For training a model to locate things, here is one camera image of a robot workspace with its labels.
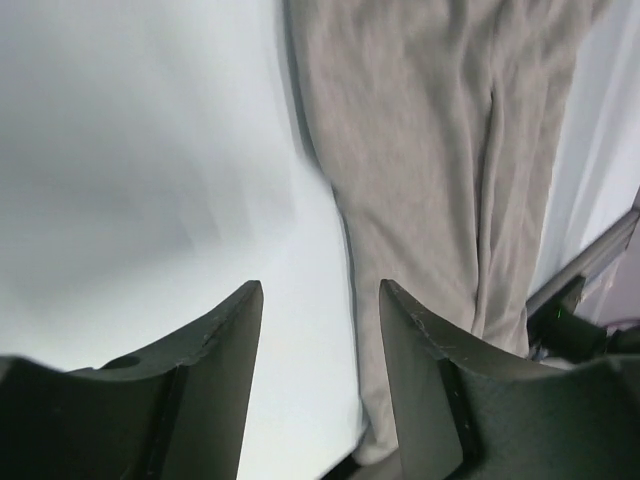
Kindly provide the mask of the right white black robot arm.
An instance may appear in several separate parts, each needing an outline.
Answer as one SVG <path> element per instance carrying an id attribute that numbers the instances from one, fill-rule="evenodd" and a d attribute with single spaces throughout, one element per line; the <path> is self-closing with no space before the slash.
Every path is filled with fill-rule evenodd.
<path id="1" fill-rule="evenodd" d="M 580 364 L 605 355 L 639 354 L 639 320 L 598 326 L 575 313 L 585 278 L 576 276 L 553 292 L 541 305 L 528 309 L 528 358 L 549 357 Z"/>

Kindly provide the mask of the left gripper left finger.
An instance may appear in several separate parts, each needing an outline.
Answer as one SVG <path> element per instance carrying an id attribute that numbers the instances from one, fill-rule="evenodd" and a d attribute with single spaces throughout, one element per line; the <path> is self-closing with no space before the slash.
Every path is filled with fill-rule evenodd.
<path id="1" fill-rule="evenodd" d="M 249 281 L 99 369 L 1 360 L 5 479 L 233 479 L 261 329 Z"/>

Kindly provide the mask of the grey t shirt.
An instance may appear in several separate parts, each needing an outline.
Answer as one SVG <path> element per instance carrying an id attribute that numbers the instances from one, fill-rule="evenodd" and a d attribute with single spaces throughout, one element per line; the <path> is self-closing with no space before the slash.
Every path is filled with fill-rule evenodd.
<path id="1" fill-rule="evenodd" d="M 528 353 L 526 302 L 579 48 L 604 1 L 291 1 L 306 123 L 346 225 L 360 466 L 398 446 L 379 316 L 392 279 Z"/>

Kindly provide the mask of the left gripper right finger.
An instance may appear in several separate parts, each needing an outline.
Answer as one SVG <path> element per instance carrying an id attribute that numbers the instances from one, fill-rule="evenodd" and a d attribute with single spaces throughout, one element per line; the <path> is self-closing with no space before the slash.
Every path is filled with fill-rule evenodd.
<path id="1" fill-rule="evenodd" d="M 380 285 L 380 320 L 407 479 L 635 479 L 639 359 L 569 370 L 498 349 Z"/>

